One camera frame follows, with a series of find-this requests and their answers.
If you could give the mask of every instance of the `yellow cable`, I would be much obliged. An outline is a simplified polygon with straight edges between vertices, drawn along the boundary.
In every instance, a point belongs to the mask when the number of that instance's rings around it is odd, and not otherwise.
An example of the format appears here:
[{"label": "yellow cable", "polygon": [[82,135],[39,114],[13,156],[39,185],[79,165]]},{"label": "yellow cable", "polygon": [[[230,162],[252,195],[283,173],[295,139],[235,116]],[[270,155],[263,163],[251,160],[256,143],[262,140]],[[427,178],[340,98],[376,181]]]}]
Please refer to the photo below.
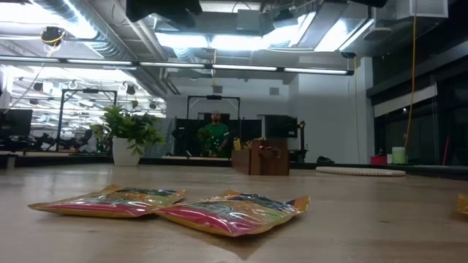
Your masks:
[{"label": "yellow cable", "polygon": [[62,33],[60,37],[58,37],[58,38],[56,38],[56,39],[54,39],[54,40],[43,40],[43,39],[42,39],[42,34],[43,34],[43,33],[44,33],[44,31],[41,32],[41,34],[40,34],[39,37],[41,38],[41,40],[42,40],[44,43],[54,43],[54,42],[57,42],[57,41],[59,41],[60,39],[62,39],[62,38],[64,37],[64,35],[65,35],[65,31],[64,31],[64,33]]},{"label": "yellow cable", "polygon": [[418,9],[418,0],[415,0],[415,17],[412,23],[412,73],[411,73],[411,104],[409,105],[409,116],[408,116],[408,127],[407,127],[407,138],[404,142],[404,147],[408,146],[408,142],[410,140],[410,128],[411,128],[411,117],[412,117],[412,104],[413,99],[415,97],[415,88],[416,88],[416,17],[417,17],[417,9]]}]

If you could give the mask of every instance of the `potted plant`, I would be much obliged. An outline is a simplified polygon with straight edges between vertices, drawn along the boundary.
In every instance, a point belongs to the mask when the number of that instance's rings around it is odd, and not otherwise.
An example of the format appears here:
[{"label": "potted plant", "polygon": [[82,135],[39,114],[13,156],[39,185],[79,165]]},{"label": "potted plant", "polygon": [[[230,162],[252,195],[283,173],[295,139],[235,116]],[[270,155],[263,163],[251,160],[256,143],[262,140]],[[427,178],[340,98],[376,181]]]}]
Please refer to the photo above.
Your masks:
[{"label": "potted plant", "polygon": [[99,136],[106,134],[107,141],[112,138],[116,166],[136,166],[146,145],[165,143],[163,135],[153,127],[159,119],[149,114],[134,115],[135,108],[135,104],[132,111],[122,106],[106,107],[102,116],[104,124],[93,127],[97,134],[101,134]]}]

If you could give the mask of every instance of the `wooden table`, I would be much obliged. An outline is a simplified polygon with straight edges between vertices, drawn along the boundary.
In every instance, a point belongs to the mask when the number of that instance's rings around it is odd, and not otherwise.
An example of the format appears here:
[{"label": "wooden table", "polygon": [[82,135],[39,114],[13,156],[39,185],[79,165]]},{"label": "wooden table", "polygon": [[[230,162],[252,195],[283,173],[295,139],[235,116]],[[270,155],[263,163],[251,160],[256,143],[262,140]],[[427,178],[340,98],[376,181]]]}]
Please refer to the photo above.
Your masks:
[{"label": "wooden table", "polygon": [[[188,200],[228,188],[289,200],[309,212],[265,233],[219,237],[163,218],[57,216],[27,204],[105,187],[186,188]],[[468,218],[453,213],[468,182],[291,171],[247,176],[230,168],[77,165],[0,175],[0,262],[468,262]]]}]

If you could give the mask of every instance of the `computer monitor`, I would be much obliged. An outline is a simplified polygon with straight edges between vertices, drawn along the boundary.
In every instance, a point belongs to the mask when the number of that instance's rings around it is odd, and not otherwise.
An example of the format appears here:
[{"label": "computer monitor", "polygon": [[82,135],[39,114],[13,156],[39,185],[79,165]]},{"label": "computer monitor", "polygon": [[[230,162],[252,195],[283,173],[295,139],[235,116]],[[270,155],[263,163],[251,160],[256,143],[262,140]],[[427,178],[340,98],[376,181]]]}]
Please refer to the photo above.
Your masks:
[{"label": "computer monitor", "polygon": [[287,115],[265,115],[266,138],[297,138],[298,119]]},{"label": "computer monitor", "polygon": [[0,109],[0,137],[29,136],[32,110]]}]

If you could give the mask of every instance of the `green shirt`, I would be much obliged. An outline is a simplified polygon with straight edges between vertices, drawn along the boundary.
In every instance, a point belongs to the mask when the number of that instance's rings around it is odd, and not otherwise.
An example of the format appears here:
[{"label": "green shirt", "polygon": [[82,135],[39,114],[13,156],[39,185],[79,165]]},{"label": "green shirt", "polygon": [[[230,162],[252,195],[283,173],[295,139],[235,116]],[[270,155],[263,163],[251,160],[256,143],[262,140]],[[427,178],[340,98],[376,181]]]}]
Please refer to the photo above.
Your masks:
[{"label": "green shirt", "polygon": [[218,147],[221,146],[221,144],[224,141],[224,134],[226,134],[229,131],[227,126],[225,126],[223,123],[210,123],[205,126],[205,129],[207,129],[211,135],[211,138],[209,140],[206,140],[205,149],[211,150],[212,153],[217,153],[218,157],[223,157],[225,153],[223,153],[224,151],[218,153]]}]

